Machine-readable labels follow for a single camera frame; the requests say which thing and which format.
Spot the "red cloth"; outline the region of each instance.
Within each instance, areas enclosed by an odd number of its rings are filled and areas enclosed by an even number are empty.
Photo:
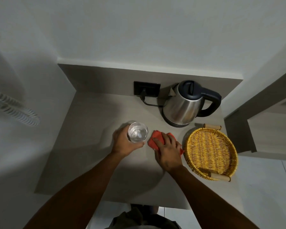
[[[171,134],[170,132],[169,132],[167,135],[171,135],[173,138],[175,138],[174,135]],[[163,136],[162,136],[162,133],[161,133],[160,131],[158,131],[158,130],[153,131],[152,136],[150,137],[150,139],[149,139],[148,142],[147,142],[147,144],[148,144],[149,147],[151,147],[152,149],[159,150],[158,146],[156,145],[156,143],[153,141],[152,138],[157,138],[159,141],[161,141],[162,144],[164,144],[164,138],[163,138]],[[183,150],[183,149],[180,149],[180,156],[181,156],[183,153],[184,153],[184,150]]]

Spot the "stainless steel kettle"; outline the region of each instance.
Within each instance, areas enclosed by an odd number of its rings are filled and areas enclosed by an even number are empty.
[[[221,104],[221,95],[215,91],[203,88],[199,83],[185,80],[174,88],[174,95],[170,96],[162,109],[163,118],[174,127],[185,127],[195,117],[211,115]],[[202,110],[205,100],[212,103]]]

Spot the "yellow woven tray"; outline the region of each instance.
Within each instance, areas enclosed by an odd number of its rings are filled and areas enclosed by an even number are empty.
[[[193,172],[212,181],[219,179],[209,177],[210,173],[231,178],[238,164],[233,143],[221,131],[212,128],[199,128],[189,135],[184,157]]]

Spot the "hand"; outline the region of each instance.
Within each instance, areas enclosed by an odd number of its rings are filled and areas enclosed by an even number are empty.
[[[162,136],[165,144],[162,144],[157,138],[153,138],[153,141],[159,147],[159,150],[154,149],[155,158],[158,164],[167,172],[182,165],[180,157],[181,144],[171,135],[166,135],[162,132]]]
[[[111,152],[118,153],[122,155],[123,158],[128,156],[132,151],[142,148],[145,144],[145,142],[133,143],[128,139],[127,133],[129,126],[130,124],[121,129],[115,130],[112,135],[114,143]]]

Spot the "white tile floor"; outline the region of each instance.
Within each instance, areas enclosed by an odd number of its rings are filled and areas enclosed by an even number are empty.
[[[239,156],[237,179],[245,215],[261,229],[286,228],[286,161]],[[87,229],[104,229],[123,211],[126,203],[102,201]],[[200,229],[191,210],[164,208],[158,211],[182,229]]]

